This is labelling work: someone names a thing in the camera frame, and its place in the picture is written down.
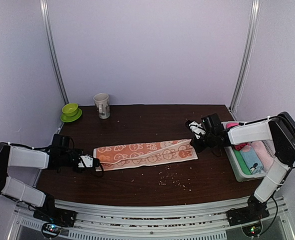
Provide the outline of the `pink microfiber towel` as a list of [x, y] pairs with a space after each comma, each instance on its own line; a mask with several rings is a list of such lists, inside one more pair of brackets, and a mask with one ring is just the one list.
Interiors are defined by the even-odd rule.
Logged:
[[237, 127], [239, 126], [240, 123], [239, 122], [227, 122], [226, 125], [225, 125], [225, 128], [226, 129], [230, 129], [230, 128], [233, 128], [233, 127]]

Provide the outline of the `orange patterned towel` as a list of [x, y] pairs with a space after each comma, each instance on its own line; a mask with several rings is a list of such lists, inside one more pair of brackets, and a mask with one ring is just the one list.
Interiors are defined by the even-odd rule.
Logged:
[[190, 139], [102, 146], [93, 150], [103, 170], [115, 171], [196, 160]]

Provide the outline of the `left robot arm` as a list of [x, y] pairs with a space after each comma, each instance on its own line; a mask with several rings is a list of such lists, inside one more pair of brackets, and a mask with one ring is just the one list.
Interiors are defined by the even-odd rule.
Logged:
[[69, 136], [56, 133], [51, 144], [45, 147], [0, 141], [0, 195], [25, 203], [32, 208], [36, 219], [72, 227], [77, 216], [75, 211], [56, 207], [51, 194], [25, 183], [18, 174], [11, 176], [13, 170], [22, 173], [28, 169], [39, 174], [43, 170], [60, 172], [63, 167], [71, 168], [74, 172], [94, 169], [99, 177], [104, 173], [100, 160], [75, 148]]

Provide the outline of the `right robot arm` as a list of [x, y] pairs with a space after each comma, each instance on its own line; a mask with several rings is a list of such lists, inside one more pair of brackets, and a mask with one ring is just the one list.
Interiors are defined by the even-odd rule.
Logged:
[[295, 121], [283, 111], [251, 122], [222, 122], [214, 113], [201, 122], [188, 120], [186, 127], [194, 137], [190, 145], [196, 152], [206, 148], [240, 147], [252, 175], [265, 173], [260, 185], [247, 200], [247, 206], [227, 211], [231, 226], [257, 221], [270, 214], [267, 202], [285, 182], [295, 162]]

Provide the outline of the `blue cartoon rolled towel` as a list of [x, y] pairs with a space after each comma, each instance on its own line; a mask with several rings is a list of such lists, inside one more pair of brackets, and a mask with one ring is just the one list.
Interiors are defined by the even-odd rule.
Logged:
[[250, 145], [244, 146], [239, 152], [252, 175], [261, 174], [263, 172], [264, 166], [255, 150]]

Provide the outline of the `white plastic basket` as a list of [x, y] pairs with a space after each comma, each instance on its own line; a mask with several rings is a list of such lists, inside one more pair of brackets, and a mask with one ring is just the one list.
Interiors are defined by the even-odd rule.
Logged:
[[273, 183], [282, 181], [290, 167], [276, 156], [276, 149], [269, 120], [255, 123], [223, 122], [230, 146], [225, 152], [238, 182], [262, 179]]

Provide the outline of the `green rolled towel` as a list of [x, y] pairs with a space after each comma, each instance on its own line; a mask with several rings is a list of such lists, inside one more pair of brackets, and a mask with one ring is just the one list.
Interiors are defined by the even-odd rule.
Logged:
[[238, 164], [239, 164], [239, 166], [240, 166], [242, 172], [243, 172], [245, 175], [251, 175], [252, 173], [251, 173], [251, 171], [249, 170], [249, 168], [247, 167], [247, 165], [246, 165], [246, 163], [245, 163], [245, 161], [244, 161], [244, 159], [243, 159], [241, 153], [240, 153], [238, 150], [236, 150], [236, 149], [233, 149], [233, 152], [234, 152], [234, 155], [235, 155], [235, 157], [236, 157], [236, 159], [237, 159], [237, 162], [238, 162]]

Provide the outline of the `green plastic plate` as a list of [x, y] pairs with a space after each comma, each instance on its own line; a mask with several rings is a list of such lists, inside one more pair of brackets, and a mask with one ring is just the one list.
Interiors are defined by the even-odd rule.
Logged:
[[83, 112], [80, 108], [77, 109], [76, 114], [73, 116], [68, 116], [65, 113], [62, 113], [60, 116], [60, 120], [64, 123], [71, 123], [78, 120], [82, 116]]

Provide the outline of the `light pink rolled towel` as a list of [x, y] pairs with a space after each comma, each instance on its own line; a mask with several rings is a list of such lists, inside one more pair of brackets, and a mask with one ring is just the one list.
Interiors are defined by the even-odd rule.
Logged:
[[264, 143], [262, 141], [253, 141], [250, 146], [254, 149], [256, 155], [263, 164], [264, 170], [268, 172], [274, 162], [274, 158], [270, 156]]

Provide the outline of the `green plastic bowl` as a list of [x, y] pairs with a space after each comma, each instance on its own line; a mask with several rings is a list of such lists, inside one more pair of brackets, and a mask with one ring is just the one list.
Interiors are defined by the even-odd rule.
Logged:
[[77, 103], [68, 103], [61, 109], [62, 113], [67, 117], [73, 117], [77, 114], [79, 105]]

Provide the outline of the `beige ceramic mug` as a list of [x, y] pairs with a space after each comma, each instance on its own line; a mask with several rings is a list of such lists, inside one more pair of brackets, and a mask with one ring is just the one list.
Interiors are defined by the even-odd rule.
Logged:
[[93, 97], [94, 104], [98, 111], [100, 119], [108, 119], [110, 117], [110, 97], [107, 93], [98, 93]]

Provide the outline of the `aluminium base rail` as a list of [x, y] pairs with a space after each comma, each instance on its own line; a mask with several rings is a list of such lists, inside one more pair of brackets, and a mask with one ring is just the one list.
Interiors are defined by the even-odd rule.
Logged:
[[[65, 227], [54, 240], [295, 240], [295, 231], [283, 197], [267, 203], [269, 217], [231, 226], [226, 212], [245, 207], [247, 197], [190, 205], [131, 207], [56, 200], [56, 207], [77, 213], [74, 227]], [[247, 236], [249, 225], [262, 224], [264, 234]], [[18, 204], [6, 240], [47, 240], [43, 221]]]

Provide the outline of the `right aluminium frame post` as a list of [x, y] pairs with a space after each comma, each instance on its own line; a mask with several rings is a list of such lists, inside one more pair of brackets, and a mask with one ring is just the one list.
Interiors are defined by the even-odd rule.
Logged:
[[241, 59], [241, 64], [240, 64], [240, 69], [238, 72], [235, 89], [234, 89], [231, 103], [229, 106], [229, 110], [233, 115], [236, 115], [237, 113], [237, 107], [240, 104], [241, 97], [244, 91], [245, 83], [246, 83], [247, 76], [250, 69], [251, 54], [254, 49], [256, 35], [257, 35], [260, 6], [261, 6], [260, 0], [252, 1], [243, 56]]

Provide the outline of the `aluminium frame post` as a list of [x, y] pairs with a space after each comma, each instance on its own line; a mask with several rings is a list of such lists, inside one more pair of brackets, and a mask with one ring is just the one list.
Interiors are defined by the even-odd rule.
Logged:
[[60, 66], [59, 66], [59, 61], [57, 57], [57, 52], [55, 48], [55, 42], [53, 38], [53, 33], [52, 33], [52, 27], [51, 27], [51, 20], [50, 20], [50, 13], [49, 13], [49, 6], [48, 6], [48, 1], [47, 0], [40, 0], [40, 10], [41, 10], [41, 15], [43, 19], [43, 24], [44, 24], [44, 29], [46, 33], [46, 38], [47, 38], [47, 44], [49, 47], [49, 53], [50, 53], [50, 60], [51, 64], [53, 67], [55, 79], [58, 85], [58, 89], [61, 95], [61, 98], [64, 102], [64, 104], [69, 103], [68, 95], [66, 92], [66, 88], [64, 86]]
[[241, 64], [240, 64], [240, 69], [238, 72], [235, 89], [234, 89], [231, 103], [229, 106], [229, 110], [233, 115], [236, 115], [237, 113], [237, 107], [240, 104], [241, 97], [244, 91], [245, 83], [246, 83], [247, 76], [250, 69], [251, 54], [254, 49], [256, 35], [257, 35], [260, 6], [261, 6], [260, 0], [252, 1], [243, 56], [241, 59]]

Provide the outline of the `left aluminium frame post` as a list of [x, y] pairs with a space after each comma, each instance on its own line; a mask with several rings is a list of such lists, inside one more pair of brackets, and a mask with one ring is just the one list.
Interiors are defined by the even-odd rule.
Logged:
[[53, 38], [53, 33], [52, 33], [52, 27], [51, 27], [51, 20], [50, 20], [50, 13], [49, 13], [49, 6], [48, 6], [48, 1], [47, 0], [40, 0], [40, 10], [41, 10], [41, 15], [43, 19], [43, 24], [44, 24], [44, 29], [46, 33], [46, 38], [47, 38], [47, 44], [49, 47], [49, 53], [50, 53], [50, 60], [51, 64], [53, 67], [55, 79], [58, 85], [58, 89], [61, 95], [61, 98], [64, 102], [64, 104], [69, 103], [68, 95], [66, 92], [66, 88], [64, 86], [60, 66], [59, 66], [59, 61], [57, 57], [57, 52], [55, 48], [55, 42]]

